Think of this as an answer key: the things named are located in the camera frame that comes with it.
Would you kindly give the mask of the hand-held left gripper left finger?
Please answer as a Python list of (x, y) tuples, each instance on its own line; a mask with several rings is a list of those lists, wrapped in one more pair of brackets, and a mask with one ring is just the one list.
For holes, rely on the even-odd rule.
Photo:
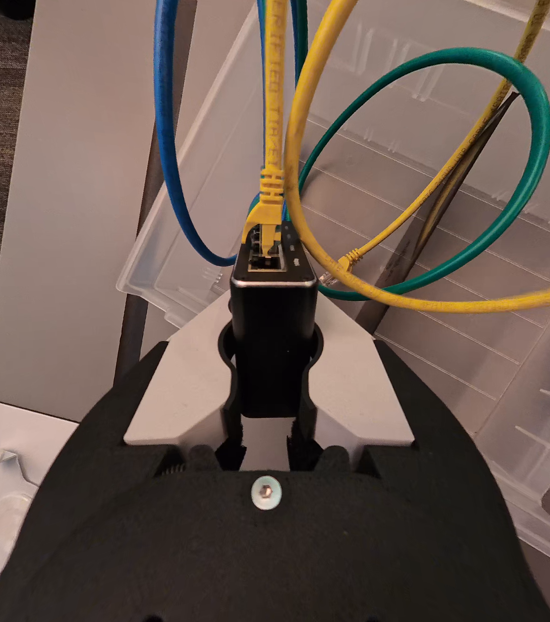
[(222, 295), (167, 340), (135, 415), (124, 434), (128, 445), (175, 445), (186, 455), (198, 445), (216, 450), (228, 437), (222, 407), (232, 373), (218, 340), (231, 320)]

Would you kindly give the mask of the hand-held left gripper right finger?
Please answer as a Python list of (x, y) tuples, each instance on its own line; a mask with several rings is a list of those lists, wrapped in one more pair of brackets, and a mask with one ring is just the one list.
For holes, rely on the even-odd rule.
[(374, 339), (342, 310), (316, 310), (309, 357), (297, 376), (294, 441), (347, 450), (413, 443)]

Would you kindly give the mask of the clear plastic bin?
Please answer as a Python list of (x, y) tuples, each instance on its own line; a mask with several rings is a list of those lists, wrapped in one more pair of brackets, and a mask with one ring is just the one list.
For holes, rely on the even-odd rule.
[[(303, 138), (304, 162), (337, 115), (383, 74), (434, 50), (512, 53), (534, 1), (360, 1), (330, 55)], [(198, 1), (180, 108), (180, 175), (204, 242), (236, 252), (261, 165), (260, 42), (255, 1)], [(550, 14), (527, 65), (550, 98)], [(398, 80), (346, 121), (302, 193), (307, 220), (335, 258), (409, 206), (473, 126), (500, 83), (483, 69), (427, 68)], [(164, 188), (120, 273), (182, 327), (229, 288), (182, 234)], [(486, 300), (550, 287), (550, 157), (532, 199), (470, 264), (411, 293)], [(474, 436), (520, 536), (550, 556), (550, 307), (449, 315), (391, 308), (384, 340)]]

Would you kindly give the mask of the black ethernet switch box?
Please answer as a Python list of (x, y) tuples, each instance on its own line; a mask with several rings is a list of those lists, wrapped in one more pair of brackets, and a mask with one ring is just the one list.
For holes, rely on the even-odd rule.
[(273, 256), (262, 256), (253, 229), (230, 280), (241, 413), (249, 419), (297, 415), (310, 362), (318, 280), (291, 221)]

